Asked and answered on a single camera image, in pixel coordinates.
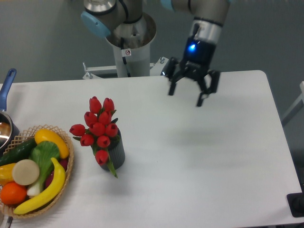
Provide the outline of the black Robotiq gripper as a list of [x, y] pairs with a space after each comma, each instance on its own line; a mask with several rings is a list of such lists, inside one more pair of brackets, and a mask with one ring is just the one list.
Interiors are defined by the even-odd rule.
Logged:
[[[201, 107], [204, 100], [207, 99], [210, 94], [216, 93], [219, 85], [220, 71], [210, 70], [207, 73], [215, 49], [216, 45], [213, 43], [189, 37], [187, 39], [182, 60], [171, 57], [163, 70], [164, 75], [170, 82], [168, 95], [174, 95], [176, 83], [183, 77], [186, 77], [187, 63], [194, 64], [195, 66], [203, 69], [201, 76], [199, 76], [197, 80], [200, 94], [196, 106]], [[207, 85], [205, 80], [205, 77], [207, 76], [210, 77], [209, 85]]]

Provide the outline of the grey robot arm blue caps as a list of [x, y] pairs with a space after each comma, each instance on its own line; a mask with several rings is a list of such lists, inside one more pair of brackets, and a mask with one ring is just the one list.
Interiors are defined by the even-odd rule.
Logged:
[[[217, 91], [220, 72], [210, 69], [230, 1], [163, 0], [162, 6], [193, 16], [182, 59], [171, 57], [161, 74], [168, 78], [173, 95], [182, 78], [197, 82], [200, 94], [197, 106]], [[119, 77], [148, 76], [150, 45], [156, 36], [156, 24], [143, 11], [140, 0], [86, 0], [81, 20], [99, 38], [113, 47]]]

